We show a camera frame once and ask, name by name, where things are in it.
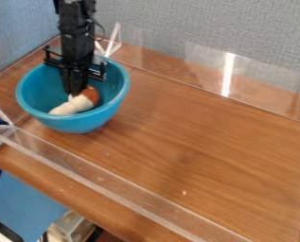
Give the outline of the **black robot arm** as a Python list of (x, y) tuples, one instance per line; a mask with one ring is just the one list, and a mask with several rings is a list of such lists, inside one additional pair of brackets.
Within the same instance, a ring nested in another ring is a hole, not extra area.
[(77, 96), (93, 78), (105, 81), (106, 61), (96, 54), (96, 27), (105, 31), (94, 18), (97, 0), (54, 0), (58, 15), (61, 46), (46, 45), (44, 62), (60, 70), (62, 88)]

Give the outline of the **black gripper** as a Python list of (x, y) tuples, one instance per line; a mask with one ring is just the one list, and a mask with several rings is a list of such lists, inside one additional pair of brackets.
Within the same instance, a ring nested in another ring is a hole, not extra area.
[(78, 36), (62, 35), (61, 46), (46, 45), (45, 63), (60, 70), (65, 92), (76, 96), (88, 87), (90, 78), (105, 81), (106, 61), (94, 54), (94, 39), (89, 33)]

